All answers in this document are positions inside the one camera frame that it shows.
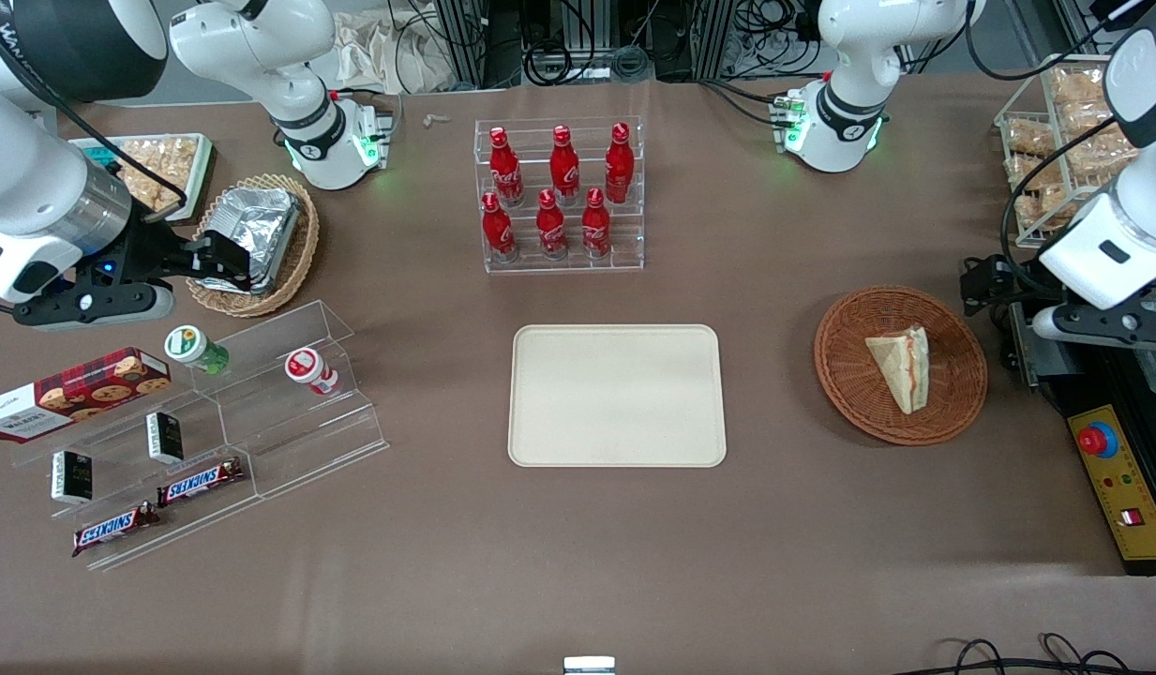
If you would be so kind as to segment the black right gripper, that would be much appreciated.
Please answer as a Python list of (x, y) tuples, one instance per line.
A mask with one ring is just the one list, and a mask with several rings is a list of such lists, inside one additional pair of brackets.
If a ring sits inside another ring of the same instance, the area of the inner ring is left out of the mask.
[(230, 236), (203, 232), (195, 242), (175, 233), (169, 223), (132, 218), (106, 247), (76, 265), (80, 283), (129, 283), (187, 277), (192, 285), (217, 292), (250, 292), (250, 252)]

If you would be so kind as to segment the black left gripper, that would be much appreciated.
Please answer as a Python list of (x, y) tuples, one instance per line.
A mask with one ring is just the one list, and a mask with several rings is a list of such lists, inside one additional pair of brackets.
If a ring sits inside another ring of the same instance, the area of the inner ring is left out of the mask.
[(977, 316), (985, 307), (1010, 307), (1020, 303), (1025, 316), (1036, 316), (1044, 307), (1053, 307), (1066, 301), (1066, 288), (1053, 274), (1035, 272), (1030, 274), (1035, 285), (1011, 274), (1005, 255), (985, 258), (968, 255), (962, 260), (962, 303), (964, 316)]

